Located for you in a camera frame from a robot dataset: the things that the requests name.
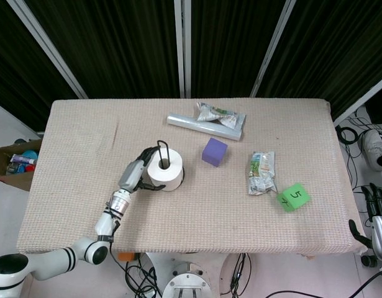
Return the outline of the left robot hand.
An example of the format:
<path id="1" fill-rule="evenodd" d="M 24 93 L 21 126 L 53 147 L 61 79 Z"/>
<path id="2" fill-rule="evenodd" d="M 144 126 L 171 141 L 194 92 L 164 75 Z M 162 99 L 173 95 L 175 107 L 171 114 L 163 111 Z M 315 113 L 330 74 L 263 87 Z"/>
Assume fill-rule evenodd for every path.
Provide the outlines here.
<path id="1" fill-rule="evenodd" d="M 147 167 L 149 161 L 160 146 L 148 147 L 141 152 L 141 154 L 131 163 L 128 164 L 124 173 L 119 180 L 119 187 L 129 193 L 134 193 L 138 189 L 146 189 L 150 191 L 160 191 L 166 186 L 154 186 L 143 182 L 143 172 Z"/>

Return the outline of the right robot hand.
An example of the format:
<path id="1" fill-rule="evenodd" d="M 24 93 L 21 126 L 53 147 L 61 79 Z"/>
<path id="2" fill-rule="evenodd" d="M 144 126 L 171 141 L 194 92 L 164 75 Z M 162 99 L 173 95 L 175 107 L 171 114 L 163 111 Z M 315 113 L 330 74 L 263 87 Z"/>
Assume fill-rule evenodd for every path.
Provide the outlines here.
<path id="1" fill-rule="evenodd" d="M 356 241 L 372 249 L 375 256 L 382 261 L 382 187 L 370 183 L 368 187 L 360 186 L 365 197 L 368 221 L 371 224 L 371 238 L 363 236 L 357 229 L 354 220 L 348 221 L 350 232 Z"/>

